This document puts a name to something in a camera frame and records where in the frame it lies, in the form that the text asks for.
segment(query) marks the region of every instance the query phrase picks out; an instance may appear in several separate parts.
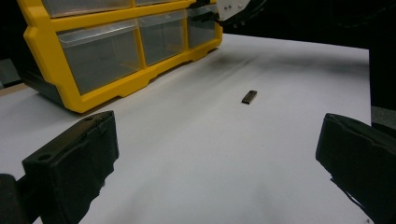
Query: transparent drawer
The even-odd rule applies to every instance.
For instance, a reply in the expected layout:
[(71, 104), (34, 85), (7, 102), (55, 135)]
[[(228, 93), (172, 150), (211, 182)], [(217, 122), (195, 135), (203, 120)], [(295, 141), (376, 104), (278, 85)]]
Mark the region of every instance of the transparent drawer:
[(127, 8), (131, 0), (42, 0), (52, 18)]
[(186, 12), (180, 10), (138, 19), (147, 65), (153, 65), (183, 51), (184, 18)]
[(155, 5), (160, 3), (167, 3), (167, 2), (176, 2), (180, 0), (134, 0), (134, 3), (138, 7), (148, 6), (148, 5)]
[(128, 20), (58, 35), (80, 94), (141, 68), (136, 28), (137, 21)]
[(214, 21), (195, 21), (193, 18), (203, 15), (207, 12), (216, 12), (216, 5), (210, 5), (198, 8), (189, 8), (187, 10), (188, 31), (189, 31), (189, 48), (195, 48), (215, 38)]

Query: yellow storage organizer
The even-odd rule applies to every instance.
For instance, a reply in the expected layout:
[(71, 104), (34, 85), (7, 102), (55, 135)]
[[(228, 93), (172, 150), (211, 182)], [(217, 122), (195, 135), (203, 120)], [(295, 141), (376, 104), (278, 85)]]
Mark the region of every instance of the yellow storage organizer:
[[(127, 96), (160, 73), (205, 57), (222, 39), (222, 29), (213, 21), (203, 27), (191, 22), (191, 15), (209, 10), (187, 10), (195, 2), (191, 0), (142, 7), (132, 1), (123, 9), (79, 11), (61, 18), (52, 18), (41, 0), (18, 2), (28, 24), (24, 38), (41, 73), (40, 78), (22, 79), (78, 113)], [(214, 32), (205, 32), (212, 26)], [(194, 32), (201, 28), (204, 38)]]

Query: yellow frame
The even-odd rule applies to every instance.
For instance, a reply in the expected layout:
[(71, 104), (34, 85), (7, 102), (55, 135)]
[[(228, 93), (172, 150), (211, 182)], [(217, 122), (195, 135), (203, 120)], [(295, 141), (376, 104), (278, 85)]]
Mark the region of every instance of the yellow frame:
[(135, 72), (133, 76), (121, 78), (104, 87), (80, 95), (64, 56), (64, 51), (58, 40), (57, 32), (181, 10), (195, 2), (194, 0), (184, 0), (153, 6), (134, 7), (134, 1), (131, 1), (132, 6), (126, 9), (52, 19), (41, 0), (18, 0), (23, 16), (28, 24), (23, 35), (26, 43), (35, 57), (43, 78), (48, 83), (56, 86), (64, 107), (78, 113), (83, 113), (117, 96), (125, 97), (146, 87), (149, 81), (160, 73), (181, 63), (196, 61), (205, 57), (210, 50), (215, 49), (221, 43), (222, 28), (216, 24), (215, 39), (197, 48), (188, 49), (187, 19), (184, 19), (185, 50), (165, 61), (152, 66), (146, 66), (139, 34), (140, 31), (136, 29), (136, 40), (142, 70)]

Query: white table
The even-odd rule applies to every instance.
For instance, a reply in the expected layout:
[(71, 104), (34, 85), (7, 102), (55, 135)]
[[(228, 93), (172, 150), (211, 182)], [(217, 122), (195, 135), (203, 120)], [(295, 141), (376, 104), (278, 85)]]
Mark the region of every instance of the white table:
[[(120, 158), (81, 223), (364, 223), (315, 152), (326, 113), (370, 123), (368, 55), (225, 35), (199, 62), (93, 111), (115, 111)], [(22, 159), (88, 115), (31, 89), (1, 97), (0, 172), (22, 177)]]

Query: table surface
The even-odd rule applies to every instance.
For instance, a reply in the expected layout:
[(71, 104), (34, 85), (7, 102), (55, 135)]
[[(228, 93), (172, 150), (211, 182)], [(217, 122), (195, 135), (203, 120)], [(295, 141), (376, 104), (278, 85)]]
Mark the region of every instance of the table surface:
[[(257, 97), (241, 104), (251, 90)], [(0, 97), (0, 173), (114, 110), (120, 158), (81, 223), (363, 224), (315, 160), (326, 113), (370, 124), (369, 53), (224, 35), (202, 60), (84, 115), (32, 89)]]

